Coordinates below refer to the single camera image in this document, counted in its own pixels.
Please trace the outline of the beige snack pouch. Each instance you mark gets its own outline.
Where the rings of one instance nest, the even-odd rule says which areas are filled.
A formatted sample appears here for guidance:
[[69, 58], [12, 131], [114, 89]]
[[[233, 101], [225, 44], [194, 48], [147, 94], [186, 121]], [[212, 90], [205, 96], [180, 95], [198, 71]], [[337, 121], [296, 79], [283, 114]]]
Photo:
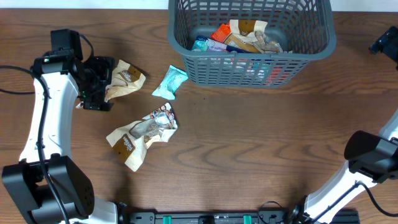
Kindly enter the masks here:
[[[79, 84], [82, 80], [85, 80], [85, 73], [83, 79], [78, 79], [76, 82]], [[115, 68], [112, 72], [111, 84], [106, 87], [105, 100], [109, 102], [110, 99], [130, 94], [134, 91], [141, 89], [144, 81], [146, 80], [143, 73], [138, 70], [135, 66], [120, 60], [118, 63], [115, 62]], [[76, 106], [77, 108], [83, 108], [83, 103], [80, 101]]]
[[256, 54], [292, 53], [282, 48], [273, 37], [265, 33], [267, 22], [259, 20], [231, 19], [227, 23], [230, 30], [225, 44]]
[[106, 137], [116, 155], [132, 171], [144, 163], [148, 148], [168, 142], [178, 129], [170, 103], [162, 105], [139, 121], [115, 129]]

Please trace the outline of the teal snack packet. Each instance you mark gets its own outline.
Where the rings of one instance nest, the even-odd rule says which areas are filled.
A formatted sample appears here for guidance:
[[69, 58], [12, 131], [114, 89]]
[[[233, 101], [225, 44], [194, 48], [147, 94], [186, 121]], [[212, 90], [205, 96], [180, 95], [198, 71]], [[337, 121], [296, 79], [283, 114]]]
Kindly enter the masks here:
[[152, 95], [166, 100], [174, 100], [175, 91], [186, 80], [188, 80], [187, 73], [171, 65], [160, 85], [152, 92]]

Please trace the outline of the multicolour tissue pack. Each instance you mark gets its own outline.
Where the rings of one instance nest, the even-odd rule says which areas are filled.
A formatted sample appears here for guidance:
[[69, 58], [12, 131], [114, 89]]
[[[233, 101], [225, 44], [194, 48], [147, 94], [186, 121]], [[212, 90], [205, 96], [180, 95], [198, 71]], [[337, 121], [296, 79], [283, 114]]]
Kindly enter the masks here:
[[[252, 53], [252, 52], [248, 52], [245, 50], [242, 50], [240, 48], [237, 47], [237, 45], [226, 45], [223, 44], [221, 42], [217, 42], [213, 39], [209, 39], [207, 37], [204, 36], [198, 36], [196, 37], [196, 40], [193, 43], [192, 49], [191, 51], [193, 52], [237, 52], [237, 53]], [[219, 60], [221, 60], [220, 58], [211, 58], [212, 63], [213, 62], [217, 62]], [[227, 66], [227, 68], [231, 67], [233, 64], [233, 58], [226, 58], [223, 62], [223, 65], [230, 65]], [[238, 62], [237, 63], [237, 68], [244, 68], [243, 65], [245, 63], [243, 62]], [[253, 63], [252, 66], [249, 67], [248, 71], [249, 72], [253, 72], [256, 69], [259, 68], [259, 62]], [[269, 70], [269, 66], [265, 66], [263, 65], [260, 69], [260, 72], [265, 72], [267, 69], [267, 71]]]

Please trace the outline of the orange cracker sleeve package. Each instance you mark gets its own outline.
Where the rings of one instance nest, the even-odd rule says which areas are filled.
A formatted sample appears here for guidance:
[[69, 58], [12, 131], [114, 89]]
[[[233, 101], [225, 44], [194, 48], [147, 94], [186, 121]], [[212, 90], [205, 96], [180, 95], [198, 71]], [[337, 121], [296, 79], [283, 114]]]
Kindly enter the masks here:
[[[220, 27], [211, 34], [211, 39], [221, 42], [225, 44], [225, 40], [230, 34], [230, 30], [226, 24], [220, 25]], [[242, 53], [248, 56], [253, 56], [255, 53]], [[280, 85], [280, 81], [277, 80], [279, 72], [281, 70], [280, 67], [276, 67], [275, 69], [271, 68], [271, 60], [266, 59], [254, 59], [254, 58], [234, 58], [233, 64], [231, 67], [227, 68], [230, 65], [223, 65], [224, 60], [219, 60], [217, 62], [211, 63], [213, 66], [221, 65], [223, 68], [221, 69], [221, 73], [219, 77], [216, 77], [216, 71], [212, 67], [209, 74], [209, 84], [210, 85], [255, 85], [255, 86], [271, 86], [272, 84]], [[237, 63], [243, 62], [244, 68], [237, 68]], [[259, 68], [253, 72], [249, 72], [248, 69], [253, 63], [259, 62]], [[269, 70], [265, 72], [260, 72], [261, 67], [269, 66]]]

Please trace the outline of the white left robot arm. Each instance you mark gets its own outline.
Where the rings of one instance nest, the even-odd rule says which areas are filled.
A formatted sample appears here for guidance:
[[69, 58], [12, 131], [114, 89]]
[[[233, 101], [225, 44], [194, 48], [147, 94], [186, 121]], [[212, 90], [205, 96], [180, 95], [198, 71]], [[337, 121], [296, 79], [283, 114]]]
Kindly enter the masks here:
[[122, 222], [119, 205], [95, 197], [70, 145], [75, 100], [81, 98], [89, 110], [107, 111], [104, 91], [113, 68], [111, 57], [83, 60], [72, 49], [35, 59], [29, 137], [19, 162], [2, 170], [3, 185], [27, 223]]

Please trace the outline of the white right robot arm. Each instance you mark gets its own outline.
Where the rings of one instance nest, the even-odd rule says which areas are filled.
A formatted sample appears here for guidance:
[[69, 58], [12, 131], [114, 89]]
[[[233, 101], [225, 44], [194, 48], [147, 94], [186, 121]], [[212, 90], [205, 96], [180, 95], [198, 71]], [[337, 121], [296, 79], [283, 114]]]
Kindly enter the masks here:
[[367, 192], [373, 205], [384, 215], [370, 188], [397, 178], [397, 113], [374, 135], [356, 131], [346, 144], [341, 168], [317, 191], [305, 197], [292, 216], [292, 223], [331, 223], [352, 199]]

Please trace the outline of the dark grey plastic basket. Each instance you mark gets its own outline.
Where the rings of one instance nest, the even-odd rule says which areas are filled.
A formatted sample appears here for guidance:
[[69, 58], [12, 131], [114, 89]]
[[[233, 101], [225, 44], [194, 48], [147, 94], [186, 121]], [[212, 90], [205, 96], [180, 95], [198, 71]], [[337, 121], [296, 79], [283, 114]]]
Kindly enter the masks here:
[[[210, 37], [231, 19], [265, 21], [266, 36], [283, 51], [192, 51], [198, 36]], [[170, 0], [167, 37], [189, 79], [205, 86], [278, 88], [311, 61], [331, 55], [336, 46], [331, 4], [317, 0]]]

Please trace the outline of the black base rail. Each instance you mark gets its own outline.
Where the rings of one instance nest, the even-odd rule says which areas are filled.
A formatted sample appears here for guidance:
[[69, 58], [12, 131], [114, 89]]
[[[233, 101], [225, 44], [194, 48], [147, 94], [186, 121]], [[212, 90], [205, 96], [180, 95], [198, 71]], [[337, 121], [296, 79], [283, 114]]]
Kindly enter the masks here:
[[283, 207], [262, 206], [256, 212], [207, 212], [207, 213], [127, 213], [127, 206], [118, 205], [118, 223], [128, 224], [282, 224], [311, 223], [310, 218], [302, 215], [302, 206], [297, 205], [290, 211]]

